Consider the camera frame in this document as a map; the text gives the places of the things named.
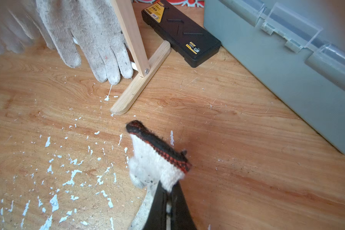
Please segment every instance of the sticker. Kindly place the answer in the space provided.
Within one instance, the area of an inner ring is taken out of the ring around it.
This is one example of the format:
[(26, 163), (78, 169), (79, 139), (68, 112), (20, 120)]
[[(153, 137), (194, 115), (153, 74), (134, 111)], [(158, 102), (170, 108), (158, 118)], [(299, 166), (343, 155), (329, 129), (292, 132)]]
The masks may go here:
[(190, 49), (194, 54), (199, 53), (200, 49), (196, 47), (196, 45), (193, 42), (189, 42), (188, 44), (185, 45)]
[(164, 4), (161, 2), (157, 2), (150, 7), (147, 7), (145, 11), (158, 23), (161, 22), (162, 14), (164, 13), (165, 8), (163, 7)]

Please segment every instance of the yellow label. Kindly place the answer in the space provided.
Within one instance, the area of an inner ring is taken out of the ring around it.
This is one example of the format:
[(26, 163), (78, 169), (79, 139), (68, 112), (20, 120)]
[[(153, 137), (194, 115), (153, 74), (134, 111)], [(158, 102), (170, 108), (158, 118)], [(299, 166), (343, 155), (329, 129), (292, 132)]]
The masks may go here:
[(195, 52), (190, 45), (186, 44), (185, 46), (188, 47), (194, 54), (197, 54), (197, 52)]
[(165, 8), (161, 2), (157, 2), (152, 6), (145, 9), (145, 11), (158, 23), (161, 22), (162, 14), (164, 13)]

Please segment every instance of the transparent latch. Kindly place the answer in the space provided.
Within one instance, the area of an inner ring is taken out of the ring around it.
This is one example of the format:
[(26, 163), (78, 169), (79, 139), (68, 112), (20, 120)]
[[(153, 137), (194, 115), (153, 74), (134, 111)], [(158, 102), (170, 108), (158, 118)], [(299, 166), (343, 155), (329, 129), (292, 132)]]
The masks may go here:
[(261, 29), (271, 35), (273, 32), (287, 40), (285, 46), (298, 53), (309, 44), (323, 30), (307, 18), (276, 3), (265, 18)]

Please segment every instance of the black plastic case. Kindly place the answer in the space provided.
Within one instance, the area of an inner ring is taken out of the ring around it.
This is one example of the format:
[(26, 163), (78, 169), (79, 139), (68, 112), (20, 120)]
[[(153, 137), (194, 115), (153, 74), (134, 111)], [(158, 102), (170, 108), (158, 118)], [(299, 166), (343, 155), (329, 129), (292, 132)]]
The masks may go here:
[(221, 46), (217, 38), (166, 0), (143, 9), (142, 18), (193, 68), (215, 55)]

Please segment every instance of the gloved hand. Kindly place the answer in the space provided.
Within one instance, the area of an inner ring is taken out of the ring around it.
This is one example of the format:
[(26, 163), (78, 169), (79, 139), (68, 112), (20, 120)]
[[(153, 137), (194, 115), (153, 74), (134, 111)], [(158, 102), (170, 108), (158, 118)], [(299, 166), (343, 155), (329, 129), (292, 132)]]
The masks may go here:
[(159, 181), (170, 193), (192, 165), (184, 156), (186, 151), (176, 152), (141, 122), (130, 122), (126, 130), (130, 134), (134, 148), (134, 156), (129, 159), (129, 176), (135, 186), (147, 186), (146, 197), (129, 227), (129, 230), (140, 230), (147, 221)]
[(132, 77), (124, 35), (109, 0), (36, 2), (40, 17), (66, 65), (74, 68), (81, 64), (74, 37), (98, 81), (118, 84), (120, 72), (125, 78)]
[(32, 39), (43, 35), (47, 46), (55, 48), (41, 19), (38, 16), (35, 0), (0, 0), (0, 54), (7, 50), (15, 53), (32, 45)]

